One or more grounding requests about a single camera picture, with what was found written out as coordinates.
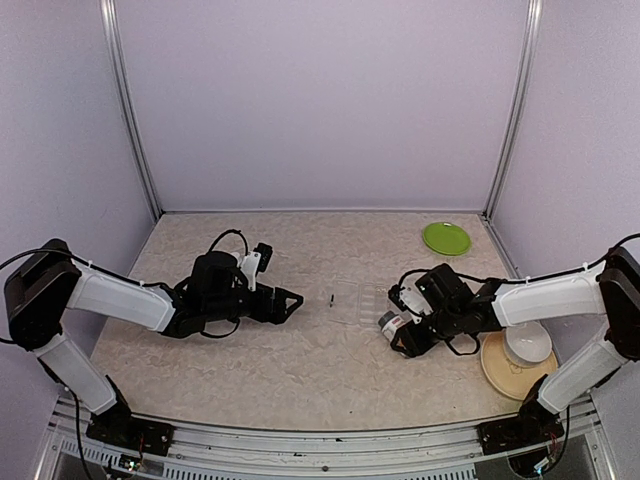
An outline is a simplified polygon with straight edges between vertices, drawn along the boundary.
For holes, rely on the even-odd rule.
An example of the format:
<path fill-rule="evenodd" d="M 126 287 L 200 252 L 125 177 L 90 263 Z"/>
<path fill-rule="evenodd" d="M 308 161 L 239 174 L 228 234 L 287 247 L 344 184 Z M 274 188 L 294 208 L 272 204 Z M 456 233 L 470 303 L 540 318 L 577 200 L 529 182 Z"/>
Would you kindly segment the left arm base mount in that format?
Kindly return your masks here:
<path fill-rule="evenodd" d="M 165 457 L 174 427 L 169 423 L 136 417 L 127 409 L 113 406 L 102 414 L 91 414 L 86 435 L 112 446 Z"/>

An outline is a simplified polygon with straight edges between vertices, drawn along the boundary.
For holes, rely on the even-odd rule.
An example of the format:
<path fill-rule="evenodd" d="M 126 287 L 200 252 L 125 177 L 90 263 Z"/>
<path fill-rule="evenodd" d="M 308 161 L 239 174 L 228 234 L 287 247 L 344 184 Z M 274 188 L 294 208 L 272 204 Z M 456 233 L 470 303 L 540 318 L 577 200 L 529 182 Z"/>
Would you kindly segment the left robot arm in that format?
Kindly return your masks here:
<path fill-rule="evenodd" d="M 52 239 L 14 258 L 20 265 L 4 284 L 10 340 L 34 353 L 100 418 L 105 433 L 127 445 L 139 436 L 139 421 L 115 383 L 64 333 L 65 312 L 92 312 L 175 339 L 206 336 L 207 324 L 217 321 L 238 325 L 249 318 L 281 325 L 304 298 L 258 282 L 271 255 L 264 243 L 242 254 L 211 248 L 196 258 L 187 278 L 170 287 L 112 273 L 74 255 L 65 241 Z"/>

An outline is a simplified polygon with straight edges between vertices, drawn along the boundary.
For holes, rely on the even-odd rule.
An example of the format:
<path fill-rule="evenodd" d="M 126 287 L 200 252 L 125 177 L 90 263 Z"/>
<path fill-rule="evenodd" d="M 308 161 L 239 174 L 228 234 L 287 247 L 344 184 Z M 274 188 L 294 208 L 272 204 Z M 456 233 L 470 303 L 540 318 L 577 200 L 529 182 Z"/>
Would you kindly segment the orange grey-capped pill bottle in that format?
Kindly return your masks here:
<path fill-rule="evenodd" d="M 387 311 L 378 320 L 378 326 L 381 333 L 389 341 L 392 342 L 398 330 L 407 323 L 408 319 L 394 311 Z"/>

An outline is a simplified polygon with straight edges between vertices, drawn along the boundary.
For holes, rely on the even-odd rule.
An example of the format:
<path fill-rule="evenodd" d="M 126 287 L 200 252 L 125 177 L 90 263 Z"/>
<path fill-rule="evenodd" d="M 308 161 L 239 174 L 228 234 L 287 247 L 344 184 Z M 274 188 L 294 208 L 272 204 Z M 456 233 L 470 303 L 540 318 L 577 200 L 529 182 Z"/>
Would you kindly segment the clear plastic pill organizer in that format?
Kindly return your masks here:
<path fill-rule="evenodd" d="M 379 329 L 387 312 L 387 288 L 375 283 L 336 280 L 328 293 L 329 319 L 334 323 Z"/>

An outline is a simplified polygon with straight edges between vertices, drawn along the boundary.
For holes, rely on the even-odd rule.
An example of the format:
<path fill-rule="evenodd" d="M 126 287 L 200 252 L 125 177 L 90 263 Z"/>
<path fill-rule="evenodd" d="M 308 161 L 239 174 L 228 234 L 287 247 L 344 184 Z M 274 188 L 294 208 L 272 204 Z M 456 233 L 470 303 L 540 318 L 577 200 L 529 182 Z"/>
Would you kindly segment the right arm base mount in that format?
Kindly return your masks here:
<path fill-rule="evenodd" d="M 515 416 L 480 423 L 477 431 L 484 455 L 536 445 L 565 434 L 559 415 L 537 400 L 525 402 Z"/>

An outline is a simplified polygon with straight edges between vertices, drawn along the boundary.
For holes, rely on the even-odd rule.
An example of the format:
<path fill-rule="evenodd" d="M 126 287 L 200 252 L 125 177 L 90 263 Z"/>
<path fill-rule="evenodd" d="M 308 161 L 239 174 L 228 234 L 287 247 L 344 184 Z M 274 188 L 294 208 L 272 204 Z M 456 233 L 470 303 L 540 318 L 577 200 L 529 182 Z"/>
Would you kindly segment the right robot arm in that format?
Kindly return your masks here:
<path fill-rule="evenodd" d="M 531 280 L 484 279 L 478 291 L 448 264 L 415 273 L 414 286 L 398 282 L 391 287 L 388 298 L 395 308 L 378 321 L 391 348 L 407 358 L 458 335 L 476 339 L 539 320 L 605 316 L 601 333 L 534 383 L 511 423 L 520 443 L 535 442 L 575 398 L 639 359 L 639 263 L 622 245 L 565 272 Z"/>

